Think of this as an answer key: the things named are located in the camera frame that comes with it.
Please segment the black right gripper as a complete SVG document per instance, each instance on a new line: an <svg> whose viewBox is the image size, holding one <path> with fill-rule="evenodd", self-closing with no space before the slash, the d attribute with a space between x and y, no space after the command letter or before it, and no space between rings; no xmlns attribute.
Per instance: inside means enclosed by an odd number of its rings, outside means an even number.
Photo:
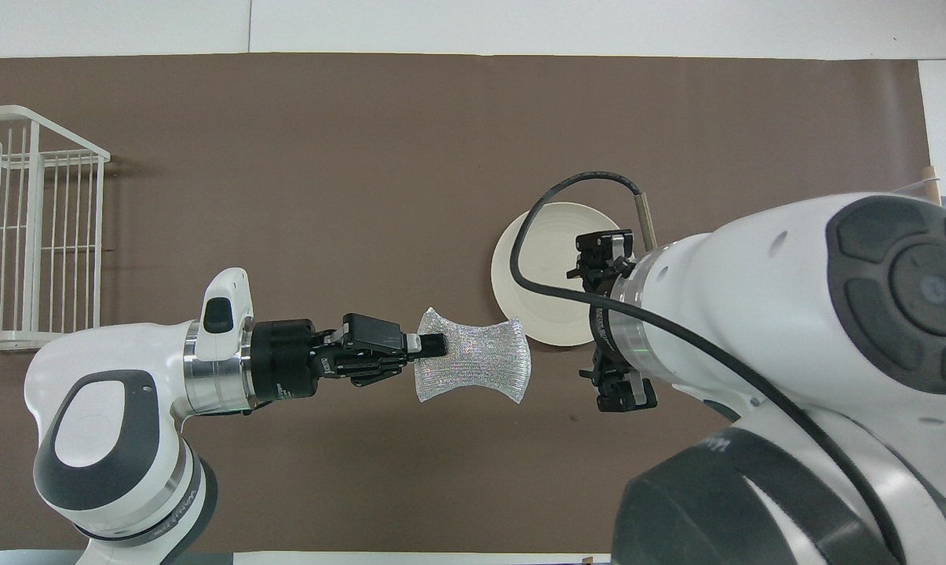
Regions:
<svg viewBox="0 0 946 565"><path fill-rule="evenodd" d="M585 292L610 292L616 280L627 278L637 267L634 233L630 229L601 230L578 235L575 268L567 279L583 280ZM658 406L652 382L639 378L633 368L616 364L626 346L626 315L609 308L590 307L590 328L594 342L603 353L594 353L594 367L581 370L581 377L596 389L596 407L603 414L625 414Z"/></svg>

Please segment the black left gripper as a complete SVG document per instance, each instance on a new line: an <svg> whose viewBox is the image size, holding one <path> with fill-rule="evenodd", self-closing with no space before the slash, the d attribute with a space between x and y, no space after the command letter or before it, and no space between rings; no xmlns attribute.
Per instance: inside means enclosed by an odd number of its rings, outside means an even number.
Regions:
<svg viewBox="0 0 946 565"><path fill-rule="evenodd" d="M333 343L325 341L333 335ZM321 378L348 378L364 387L400 374L407 359L333 357L341 350L365 351L407 358L438 358L447 354L444 334L407 334L400 325L361 314L347 314L339 330L317 330L311 319L260 322L251 330L251 385L261 401L308 398Z"/></svg>

